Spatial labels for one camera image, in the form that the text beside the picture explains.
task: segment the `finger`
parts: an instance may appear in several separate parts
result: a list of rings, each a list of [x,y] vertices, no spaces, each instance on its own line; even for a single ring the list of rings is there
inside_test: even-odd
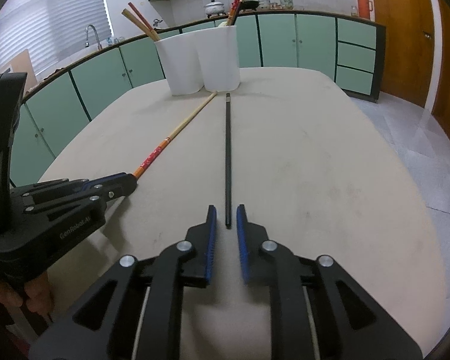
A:
[[[7,307],[20,307],[23,300],[8,283],[0,280],[0,303]]]
[[[36,298],[30,298],[26,301],[27,307],[31,312],[36,312],[42,316],[46,316],[53,310],[53,298],[51,293],[42,292]]]
[[[42,292],[50,292],[51,286],[48,281],[47,272],[42,273],[37,278],[25,283],[25,293],[30,298],[36,298]]]

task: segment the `window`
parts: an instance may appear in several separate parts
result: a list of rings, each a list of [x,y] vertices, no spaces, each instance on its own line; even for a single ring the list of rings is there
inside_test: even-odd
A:
[[[85,27],[111,36],[104,0],[8,0],[0,10],[0,67],[28,49],[35,74],[85,47]],[[91,30],[90,46],[95,42]]]

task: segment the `mint green cabinet door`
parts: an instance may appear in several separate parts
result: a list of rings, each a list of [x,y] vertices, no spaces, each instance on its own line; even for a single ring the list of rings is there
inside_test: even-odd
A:
[[[170,38],[171,36],[175,36],[180,34],[179,30],[172,30],[172,31],[167,31],[167,32],[162,32],[159,34],[161,39],[165,39],[165,38]]]
[[[36,129],[27,105],[22,105],[12,146],[10,178],[17,187],[36,183],[54,159]]]
[[[92,119],[132,89],[118,48],[78,65],[72,75]]]
[[[296,15],[298,67],[313,69],[335,79],[335,18]]]
[[[296,68],[295,15],[259,15],[263,66]]]
[[[183,28],[182,32],[191,32],[191,31],[197,31],[197,30],[205,30],[206,28],[213,28],[213,27],[215,27],[214,26],[214,22],[213,21],[208,21],[206,23],[195,24],[194,26]]]
[[[241,68],[259,68],[260,47],[258,44],[255,15],[241,16],[236,20],[236,41]]]
[[[134,88],[165,78],[157,49],[150,38],[124,44],[120,50]]]
[[[88,124],[68,73],[33,95],[27,106],[55,156]]]

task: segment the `table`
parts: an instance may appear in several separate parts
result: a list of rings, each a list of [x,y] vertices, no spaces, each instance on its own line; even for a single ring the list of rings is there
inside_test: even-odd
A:
[[[165,80],[125,93],[58,156],[42,180],[133,172],[208,95],[173,97]],[[437,235],[407,169],[328,77],[241,69],[232,97],[232,203],[295,254],[330,254],[428,353],[439,339],[445,280]],[[61,314],[123,254],[155,256],[218,212],[212,285],[186,289],[182,359],[270,358],[268,291],[243,286],[235,221],[224,225],[225,95],[160,154],[102,231],[49,275]]]

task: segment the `cooking pot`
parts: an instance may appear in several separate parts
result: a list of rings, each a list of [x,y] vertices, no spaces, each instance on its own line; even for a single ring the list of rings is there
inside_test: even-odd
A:
[[[225,13],[225,5],[218,1],[212,0],[210,3],[205,5],[205,15],[210,17],[211,15],[219,15]]]

